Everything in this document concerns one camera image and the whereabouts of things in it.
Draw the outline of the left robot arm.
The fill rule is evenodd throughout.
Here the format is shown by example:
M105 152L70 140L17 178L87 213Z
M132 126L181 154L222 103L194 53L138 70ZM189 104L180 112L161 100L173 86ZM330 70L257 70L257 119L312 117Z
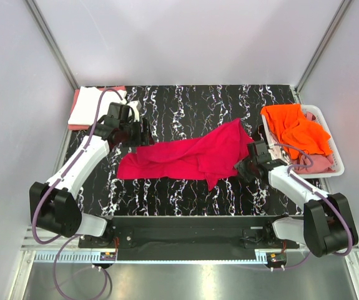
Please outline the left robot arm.
M117 146L126 148L153 144L149 122L141 117L139 101L112 102L105 115L88 129L69 160L46 182L35 182L29 190L32 234L42 244L38 228L64 236L92 236L106 248L114 241L107 219L81 212L77 195L94 168Z

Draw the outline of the crimson red t-shirt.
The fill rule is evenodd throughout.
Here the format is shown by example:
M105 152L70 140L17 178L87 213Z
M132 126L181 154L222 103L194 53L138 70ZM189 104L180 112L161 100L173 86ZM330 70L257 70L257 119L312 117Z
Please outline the crimson red t-shirt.
M203 137L138 147L122 159L117 178L204 180L212 190L219 180L237 175L235 165L248 156L252 142L236 119Z

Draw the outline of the orange t-shirt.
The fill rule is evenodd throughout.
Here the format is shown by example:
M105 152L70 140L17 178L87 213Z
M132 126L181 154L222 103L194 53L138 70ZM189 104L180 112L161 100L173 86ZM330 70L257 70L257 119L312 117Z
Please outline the orange t-shirt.
M328 144L331 135L317 122L307 119L301 105L265 106L261 110L261 115L266 118L269 129L280 144L296 147L285 148L291 159L298 159L301 156L299 151L323 156L333 153Z

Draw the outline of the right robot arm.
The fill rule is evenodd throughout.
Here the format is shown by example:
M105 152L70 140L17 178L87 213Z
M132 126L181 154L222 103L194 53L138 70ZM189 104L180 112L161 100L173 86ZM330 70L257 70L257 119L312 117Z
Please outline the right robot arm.
M329 254L347 256L358 244L348 199L342 193L330 194L293 171L282 159L274 159L264 141L248 144L248 157L235 166L247 181L261 179L279 190L303 211L302 219L278 217L263 229L264 243L278 247L284 240L305 245L320 258Z

